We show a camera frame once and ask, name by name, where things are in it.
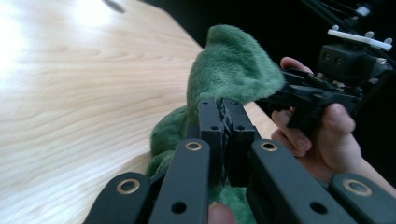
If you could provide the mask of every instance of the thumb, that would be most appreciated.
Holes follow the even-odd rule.
[[[233,211],[222,203],[209,205],[208,224],[236,224]]]
[[[318,143],[327,165],[335,172],[353,172],[360,166],[361,148],[352,135],[355,121],[339,104],[329,105],[322,118]]]
[[[355,130],[355,121],[349,116],[347,110],[339,104],[332,104],[326,108],[322,124],[327,132],[336,137],[352,133]]]

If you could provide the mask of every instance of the fingernail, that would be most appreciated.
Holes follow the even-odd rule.
[[[306,142],[303,138],[297,138],[296,140],[296,146],[300,150],[305,150],[306,148]]]
[[[218,205],[219,203],[217,202],[213,202],[212,204],[209,205],[209,210],[216,207],[216,205]]]

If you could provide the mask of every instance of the black metal frame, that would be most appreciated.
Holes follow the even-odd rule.
[[[241,104],[221,105],[202,101],[200,124],[167,171],[116,176],[84,223],[206,223],[209,185],[224,182],[247,187],[258,223],[396,223],[396,200],[376,184],[353,174],[317,181],[283,145],[260,138]]]

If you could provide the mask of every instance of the green plush toy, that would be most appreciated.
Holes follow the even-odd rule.
[[[249,34],[230,25],[209,29],[207,44],[192,66],[187,105],[165,116],[151,134],[152,161],[146,175],[166,169],[177,144],[186,138],[187,126],[198,124],[198,103],[231,98],[241,104],[268,97],[284,84],[279,67]],[[227,204],[238,223],[254,223],[244,188],[229,185],[211,188],[209,201]]]

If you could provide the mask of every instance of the wood grain surface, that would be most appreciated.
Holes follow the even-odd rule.
[[[201,48],[164,11],[117,3],[0,2],[0,223],[81,223],[112,177],[145,172],[152,128],[186,104]]]

